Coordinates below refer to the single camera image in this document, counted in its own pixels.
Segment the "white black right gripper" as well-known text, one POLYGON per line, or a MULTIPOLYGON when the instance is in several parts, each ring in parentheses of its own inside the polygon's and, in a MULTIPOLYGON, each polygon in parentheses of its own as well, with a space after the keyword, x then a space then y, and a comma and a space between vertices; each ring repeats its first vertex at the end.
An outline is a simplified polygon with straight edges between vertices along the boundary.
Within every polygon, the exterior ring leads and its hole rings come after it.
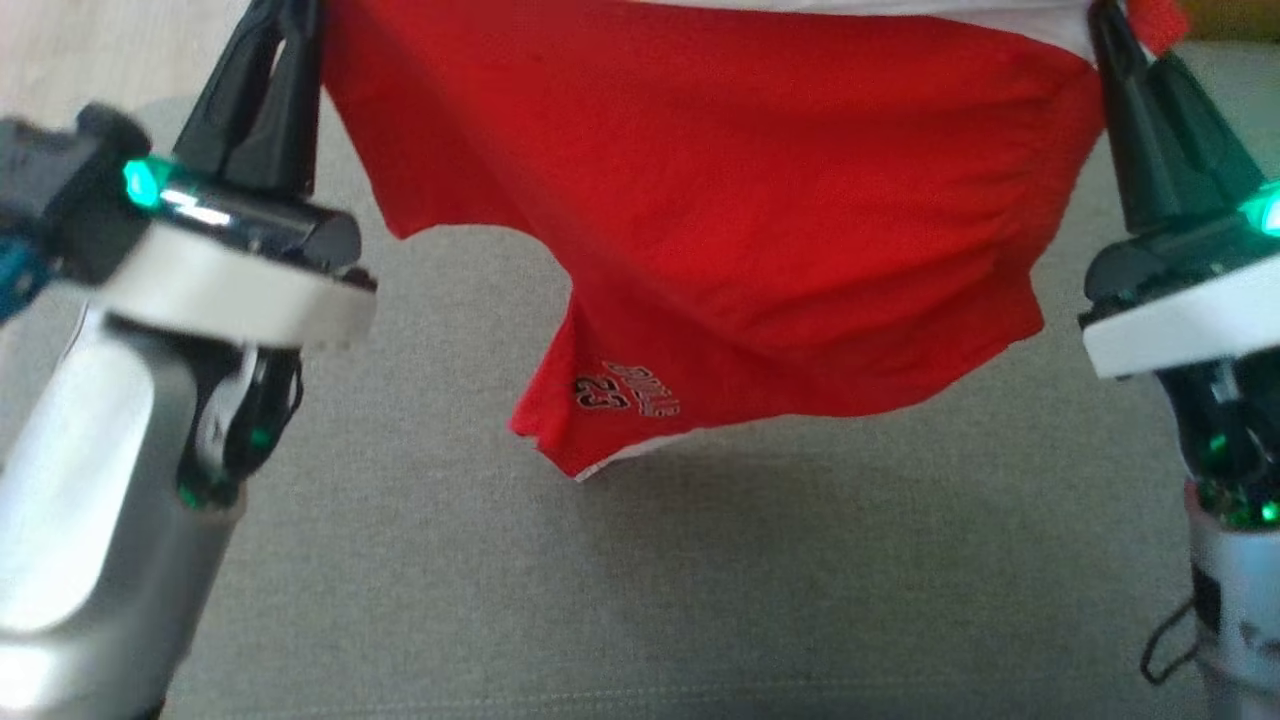
POLYGON ((1189 65, 1152 61, 1120 1, 1087 22, 1125 228, 1213 219, 1105 247, 1085 273, 1079 318, 1098 378, 1114 379, 1277 347, 1277 214, 1233 214, 1265 183, 1189 65))

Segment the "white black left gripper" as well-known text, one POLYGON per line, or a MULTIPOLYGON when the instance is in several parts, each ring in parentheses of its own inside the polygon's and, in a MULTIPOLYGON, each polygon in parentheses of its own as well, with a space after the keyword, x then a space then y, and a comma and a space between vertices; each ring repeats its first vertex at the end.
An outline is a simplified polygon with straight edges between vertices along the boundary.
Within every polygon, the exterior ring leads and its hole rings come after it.
MULTIPOLYGON (((197 174, 279 197, 314 193, 323 1, 252 1, 174 145, 197 174)), ((351 214, 172 178, 93 293, 127 320, 269 348, 360 342, 378 310, 351 214)))

